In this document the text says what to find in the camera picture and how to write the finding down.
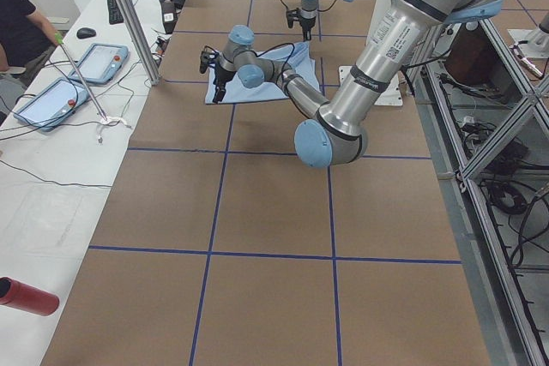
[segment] blue cloth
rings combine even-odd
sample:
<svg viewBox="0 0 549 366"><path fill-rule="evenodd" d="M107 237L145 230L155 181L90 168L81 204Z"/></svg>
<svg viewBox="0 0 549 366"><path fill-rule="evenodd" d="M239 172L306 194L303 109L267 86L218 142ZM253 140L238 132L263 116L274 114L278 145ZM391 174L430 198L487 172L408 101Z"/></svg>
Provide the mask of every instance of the blue cloth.
<svg viewBox="0 0 549 366"><path fill-rule="evenodd" d="M317 77L315 75L315 61L309 57L309 42L295 43L295 50L290 56L288 63L299 75L311 84L316 90L320 90ZM290 45L283 46L273 51L268 51L262 57L272 60L280 60L284 62L288 54L292 51ZM206 93L205 102L207 105L213 104L215 86L214 86L214 70L209 70L209 85ZM264 102L268 100L288 99L288 97L273 83L263 83L259 87L247 89L244 87L237 75L234 79L226 84L225 98L221 103L253 103Z"/></svg>

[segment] metal pole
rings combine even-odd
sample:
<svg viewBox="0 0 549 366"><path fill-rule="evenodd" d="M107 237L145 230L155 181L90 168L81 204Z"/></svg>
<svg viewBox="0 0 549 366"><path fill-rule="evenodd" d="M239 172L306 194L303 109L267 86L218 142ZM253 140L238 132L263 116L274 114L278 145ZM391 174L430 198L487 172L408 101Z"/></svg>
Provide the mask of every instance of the metal pole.
<svg viewBox="0 0 549 366"><path fill-rule="evenodd" d="M141 59L143 68L147 72L148 79L151 81L151 85L157 85L160 80L160 74L156 62L153 60L151 51L148 48L147 39L145 33L139 23L136 10L131 0L116 0L117 5L124 17L124 23L130 32L131 39L137 49L137 54Z"/></svg>
<svg viewBox="0 0 549 366"><path fill-rule="evenodd" d="M72 69L74 69L76 74L78 75L78 78L80 79L81 84L86 89L86 92L89 98L92 100L92 102L94 102L94 105L97 111L99 112L100 116L103 118L105 122L108 123L109 122L108 116L106 115L105 111L101 107L100 102L98 102L97 99L95 98L94 92L92 92L92 89L89 88L89 85L87 84L86 79L84 79L84 76L82 76L80 69L78 69L78 66L76 66L76 63L72 58L72 56L70 55L69 51L67 51L67 48L63 44L63 39L61 39L61 36L57 36L57 42L59 43L59 46L61 46L61 49L63 49L65 56L69 59Z"/></svg>

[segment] gray pants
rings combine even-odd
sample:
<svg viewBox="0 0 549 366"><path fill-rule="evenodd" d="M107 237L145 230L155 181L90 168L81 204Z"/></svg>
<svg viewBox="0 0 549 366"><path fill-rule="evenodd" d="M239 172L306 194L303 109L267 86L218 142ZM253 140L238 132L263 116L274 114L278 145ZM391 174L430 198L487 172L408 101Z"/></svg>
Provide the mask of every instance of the gray pants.
<svg viewBox="0 0 549 366"><path fill-rule="evenodd" d="M17 77L17 80L26 87L28 87L33 82L36 75L44 67L45 63L48 61L53 51L55 51L55 46L51 45L40 56L28 62L25 65L25 73Z"/></svg>

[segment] black shirt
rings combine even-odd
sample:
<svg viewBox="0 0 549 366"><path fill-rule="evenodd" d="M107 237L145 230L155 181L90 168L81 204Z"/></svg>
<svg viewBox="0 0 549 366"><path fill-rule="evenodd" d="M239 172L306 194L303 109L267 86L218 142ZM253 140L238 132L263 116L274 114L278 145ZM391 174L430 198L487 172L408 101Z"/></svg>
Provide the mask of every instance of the black shirt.
<svg viewBox="0 0 549 366"><path fill-rule="evenodd" d="M0 0L0 43L9 66L25 66L51 42L26 16L36 7L29 0Z"/></svg>

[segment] aluminum frame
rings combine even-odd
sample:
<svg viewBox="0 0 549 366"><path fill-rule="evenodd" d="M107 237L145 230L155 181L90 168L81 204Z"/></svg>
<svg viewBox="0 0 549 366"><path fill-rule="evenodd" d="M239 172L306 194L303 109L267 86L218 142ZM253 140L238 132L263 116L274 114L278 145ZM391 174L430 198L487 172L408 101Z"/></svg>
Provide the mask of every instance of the aluminum frame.
<svg viewBox="0 0 549 366"><path fill-rule="evenodd" d="M124 24L128 28L131 40L137 49L137 54L141 59L143 68L145 68L145 71L147 72L148 79L150 80L151 85L157 85L160 81L158 66L156 65L153 55L148 47L147 39L145 38L145 33L143 32L141 23L139 22L136 9L134 8L131 0L116 1L122 16L124 17Z"/></svg>

